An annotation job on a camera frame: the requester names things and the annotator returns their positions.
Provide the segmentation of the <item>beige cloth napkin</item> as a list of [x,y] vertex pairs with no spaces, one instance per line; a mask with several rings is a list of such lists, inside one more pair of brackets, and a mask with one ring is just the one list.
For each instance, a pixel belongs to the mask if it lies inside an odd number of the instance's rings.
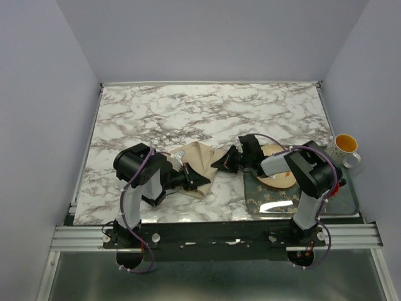
[[169,153],[167,160],[173,164],[174,169],[179,167],[175,160],[175,155],[179,151],[185,152],[184,156],[181,158],[182,162],[188,163],[195,172],[210,180],[209,184],[201,185],[192,191],[183,190],[182,194],[198,199],[205,198],[211,190],[212,183],[217,173],[217,168],[211,167],[211,165],[221,159],[226,151],[213,148],[200,142],[191,142],[190,144],[167,151]]

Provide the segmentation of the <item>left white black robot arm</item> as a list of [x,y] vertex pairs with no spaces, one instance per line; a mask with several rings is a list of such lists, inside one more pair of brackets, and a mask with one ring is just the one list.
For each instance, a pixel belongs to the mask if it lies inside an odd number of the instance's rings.
[[196,172],[183,162],[185,152],[179,150],[168,158],[166,154],[139,143],[118,153],[113,168],[123,183],[118,217],[113,222],[115,242],[131,248],[138,243],[139,233],[135,229],[141,223],[140,204],[145,201],[158,206],[167,191],[177,187],[195,191],[210,184],[211,180]]

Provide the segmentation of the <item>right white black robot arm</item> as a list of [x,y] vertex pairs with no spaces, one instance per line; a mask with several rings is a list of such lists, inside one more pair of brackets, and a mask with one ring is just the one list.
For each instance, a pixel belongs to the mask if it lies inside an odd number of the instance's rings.
[[288,238],[301,246],[310,240],[318,225],[318,216],[325,201],[335,190],[342,171],[314,141],[292,145],[275,154],[265,155],[254,134],[239,137],[241,151],[230,149],[211,166],[235,174],[238,170],[267,178],[290,172],[300,188],[298,209],[290,219]]

